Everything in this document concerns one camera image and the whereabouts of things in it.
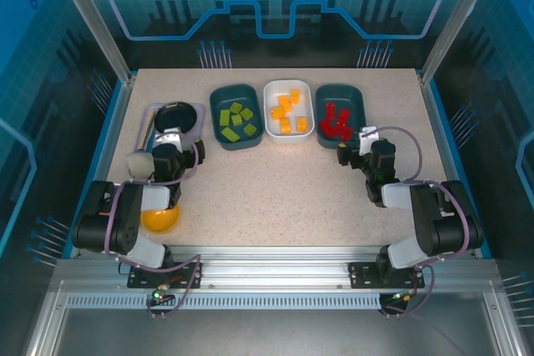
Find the teal plastic container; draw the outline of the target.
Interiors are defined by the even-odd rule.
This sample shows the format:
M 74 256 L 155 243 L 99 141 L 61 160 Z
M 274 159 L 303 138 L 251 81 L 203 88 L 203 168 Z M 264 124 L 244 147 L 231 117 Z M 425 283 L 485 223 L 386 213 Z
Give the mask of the teal plastic container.
M 347 126 L 354 129 L 351 141 L 342 142 L 340 138 L 331 139 L 326 137 L 320 130 L 320 122 L 325 118 L 325 105 L 327 102 L 335 103 L 336 116 L 330 123 L 332 126 L 340 126 L 338 115 L 340 110 L 347 108 L 350 110 L 350 118 Z M 358 131 L 366 125 L 364 99 L 361 91 L 351 85 L 341 83 L 329 83 L 320 86 L 315 92 L 315 117 L 317 122 L 317 138 L 323 148 L 333 149 L 339 143 L 357 144 Z
M 230 109 L 230 106 L 234 102 L 241 103 L 243 109 L 249 108 L 254 113 L 254 116 L 249 121 L 242 119 L 243 123 L 239 126 L 234 126 L 230 118 L 229 127 L 240 136 L 238 142 L 231 143 L 220 133 L 224 127 L 219 125 L 219 113 L 222 109 Z M 264 133 L 264 124 L 260 115 L 259 99 L 253 87 L 248 84 L 234 84 L 217 88 L 209 96 L 209 106 L 214 127 L 214 136 L 222 148 L 229 151 L 236 151 L 259 145 Z M 249 123 L 257 128 L 256 133 L 252 137 L 248 137 L 244 133 L 244 127 Z

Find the white plastic container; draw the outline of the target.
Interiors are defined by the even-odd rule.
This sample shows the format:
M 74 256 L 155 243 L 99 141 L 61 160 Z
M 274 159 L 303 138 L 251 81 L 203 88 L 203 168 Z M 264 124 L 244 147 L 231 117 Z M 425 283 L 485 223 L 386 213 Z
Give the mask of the white plastic container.
M 280 121 L 271 117 L 271 109 L 279 106 L 278 97 L 287 96 L 290 100 L 290 90 L 300 90 L 298 104 L 291 103 L 291 110 L 285 112 L 285 118 L 290 119 L 291 134 L 280 132 Z M 264 121 L 265 129 L 270 139 L 276 144 L 297 144 L 305 142 L 315 130 L 315 117 L 311 98 L 310 87 L 299 79 L 278 79 L 267 83 L 263 90 Z M 304 116 L 307 118 L 307 131 L 296 131 L 296 119 Z

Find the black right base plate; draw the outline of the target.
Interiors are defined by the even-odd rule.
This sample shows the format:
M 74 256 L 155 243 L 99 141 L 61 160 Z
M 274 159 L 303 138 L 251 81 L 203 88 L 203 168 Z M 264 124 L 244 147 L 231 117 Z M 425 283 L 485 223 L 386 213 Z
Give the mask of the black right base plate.
M 353 262 L 348 264 L 350 286 L 353 289 L 409 289 L 426 286 L 422 272 L 414 268 L 395 269 L 377 262 Z

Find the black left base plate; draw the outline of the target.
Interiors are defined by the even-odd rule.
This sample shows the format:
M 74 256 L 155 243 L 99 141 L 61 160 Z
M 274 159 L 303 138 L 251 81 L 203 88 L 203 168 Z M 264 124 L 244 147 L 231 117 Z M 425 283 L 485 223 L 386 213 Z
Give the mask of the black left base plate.
M 175 270 L 171 273 L 151 273 L 141 268 L 132 267 L 128 275 L 128 288 L 156 289 L 162 284 L 168 284 L 172 289 L 186 289 L 189 280 L 193 278 L 192 289 L 200 288 L 203 264 L 200 263 L 193 274 L 196 262 Z

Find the silver metal rod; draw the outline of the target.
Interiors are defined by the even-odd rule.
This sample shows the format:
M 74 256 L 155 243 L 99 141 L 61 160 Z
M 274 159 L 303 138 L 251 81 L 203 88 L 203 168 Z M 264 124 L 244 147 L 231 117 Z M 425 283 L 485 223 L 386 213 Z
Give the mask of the silver metal rod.
M 144 115 L 139 131 L 138 149 L 145 150 L 154 129 L 154 116 L 157 113 L 155 108 L 150 108 Z

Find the aluminium side rail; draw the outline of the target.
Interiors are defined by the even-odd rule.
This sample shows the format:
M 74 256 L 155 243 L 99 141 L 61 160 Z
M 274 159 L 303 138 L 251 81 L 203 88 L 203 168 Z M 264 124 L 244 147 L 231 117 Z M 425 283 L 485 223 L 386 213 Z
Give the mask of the aluminium side rail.
M 82 209 L 84 199 L 88 194 L 89 187 L 94 180 L 106 180 L 113 161 L 113 155 L 118 143 L 118 137 L 123 125 L 123 120 L 131 96 L 132 86 L 118 80 L 113 89 L 108 111 L 106 112 L 103 126 L 98 137 L 96 148 L 89 165 L 88 174 L 83 184 L 82 192 L 78 200 L 73 223 L 68 234 L 66 245 L 63 249 L 62 258 L 72 258 L 76 254 L 71 234 L 74 224 Z
M 446 116 L 446 110 L 434 79 L 431 79 L 428 83 L 422 83 L 421 92 L 425 101 L 426 110 L 431 122 L 431 127 L 436 139 L 436 145 L 441 157 L 441 162 L 446 177 L 448 179 L 460 180 L 463 183 L 468 198 L 470 199 L 475 210 L 476 216 L 478 216 L 476 202 L 472 196 L 471 188 L 467 180 L 465 169 L 463 168 L 458 147 L 456 146 L 456 142 L 453 138 L 450 128 L 449 119 Z

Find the yellow bowl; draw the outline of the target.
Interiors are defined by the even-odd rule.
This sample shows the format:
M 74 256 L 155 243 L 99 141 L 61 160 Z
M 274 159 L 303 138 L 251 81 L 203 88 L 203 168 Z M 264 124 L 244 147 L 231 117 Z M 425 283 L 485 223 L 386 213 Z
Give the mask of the yellow bowl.
M 172 230 L 180 219 L 180 206 L 165 210 L 147 210 L 141 213 L 141 224 L 151 233 L 163 234 Z

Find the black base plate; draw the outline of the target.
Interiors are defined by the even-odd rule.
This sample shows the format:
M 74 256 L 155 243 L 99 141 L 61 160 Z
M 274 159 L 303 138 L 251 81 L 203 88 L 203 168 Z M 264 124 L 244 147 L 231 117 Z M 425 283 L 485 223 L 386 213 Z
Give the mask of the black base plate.
M 200 288 L 203 264 L 200 263 L 193 274 L 196 262 L 175 270 L 171 273 L 151 273 L 141 268 L 132 267 L 128 275 L 128 288 L 156 289 L 162 284 L 168 284 L 172 289 L 186 289 L 189 280 L 193 278 L 192 289 Z
M 395 269 L 377 262 L 353 262 L 348 264 L 350 286 L 353 289 L 409 289 L 426 286 L 422 272 L 414 268 Z

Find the lavender tray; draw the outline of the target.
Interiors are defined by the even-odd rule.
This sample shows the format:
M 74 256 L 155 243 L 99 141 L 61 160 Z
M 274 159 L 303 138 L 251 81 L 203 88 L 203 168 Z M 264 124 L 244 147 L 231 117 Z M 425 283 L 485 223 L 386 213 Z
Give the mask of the lavender tray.
M 158 112 L 158 110 L 160 110 L 161 107 L 163 107 L 165 104 L 166 103 L 150 103 L 148 106 L 145 107 L 143 116 L 141 118 L 141 123 L 139 125 L 139 131 L 140 131 L 140 128 L 141 128 L 142 121 L 144 120 L 145 113 L 150 108 L 155 108 L 157 110 L 157 112 Z M 206 115 L 206 108 L 201 103 L 190 103 L 190 104 L 193 105 L 194 109 L 197 112 L 197 122 L 194 125 L 194 127 L 188 133 L 186 133 L 186 135 L 188 135 L 191 138 L 200 139 L 201 136 L 202 136 L 203 128 L 204 128 L 204 119 L 205 119 L 205 115 Z M 136 143 L 135 143 L 134 148 L 133 148 L 134 150 L 139 150 L 138 149 L 139 131 L 138 131 Z M 147 143 L 147 148 L 145 150 L 147 150 L 147 149 L 150 150 L 152 148 L 152 145 L 154 143 L 154 136 L 155 136 L 156 132 L 157 131 L 156 131 L 155 127 L 154 127 L 153 132 L 152 132 L 152 136 L 151 136 L 149 142 Z

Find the aluminium frame post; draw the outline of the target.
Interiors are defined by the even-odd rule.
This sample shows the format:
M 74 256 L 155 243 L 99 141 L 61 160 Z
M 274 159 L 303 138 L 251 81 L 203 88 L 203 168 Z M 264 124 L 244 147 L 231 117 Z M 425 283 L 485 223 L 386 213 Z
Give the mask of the aluminium frame post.
M 132 74 L 94 0 L 72 0 L 118 79 L 129 85 Z
M 443 62 L 465 21 L 471 15 L 477 1 L 458 0 L 456 2 L 451 15 L 448 17 L 445 26 L 421 69 L 420 81 L 422 86 L 428 85 L 436 74 L 437 69 Z

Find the aluminium mounting rail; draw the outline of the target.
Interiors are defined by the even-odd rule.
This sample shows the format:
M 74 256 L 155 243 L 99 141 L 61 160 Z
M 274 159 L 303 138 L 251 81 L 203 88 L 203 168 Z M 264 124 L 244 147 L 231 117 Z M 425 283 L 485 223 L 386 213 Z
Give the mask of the aluminium mounting rail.
M 174 246 L 174 257 L 200 255 L 202 293 L 347 293 L 348 265 L 375 261 L 377 246 Z M 504 289 L 496 262 L 468 253 L 434 263 L 437 293 L 491 293 Z M 123 293 L 126 278 L 114 259 L 83 251 L 54 269 L 51 292 Z

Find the grey metal shelf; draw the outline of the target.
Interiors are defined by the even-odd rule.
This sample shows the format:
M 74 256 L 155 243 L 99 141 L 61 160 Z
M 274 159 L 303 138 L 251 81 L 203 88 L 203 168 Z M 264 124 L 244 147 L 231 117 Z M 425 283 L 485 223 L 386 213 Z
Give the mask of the grey metal shelf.
M 69 308 L 20 304 L 20 354 L 33 356 L 534 356 L 501 293 L 436 293 L 403 317 L 372 310 Z

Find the black bowl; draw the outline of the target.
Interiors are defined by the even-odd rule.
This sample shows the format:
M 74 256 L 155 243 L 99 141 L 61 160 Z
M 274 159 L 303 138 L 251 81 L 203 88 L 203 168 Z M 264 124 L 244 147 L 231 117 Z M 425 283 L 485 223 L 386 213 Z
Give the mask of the black bowl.
M 188 133 L 197 122 L 197 112 L 193 105 L 184 102 L 167 103 L 156 112 L 154 127 L 158 133 L 178 128 Z

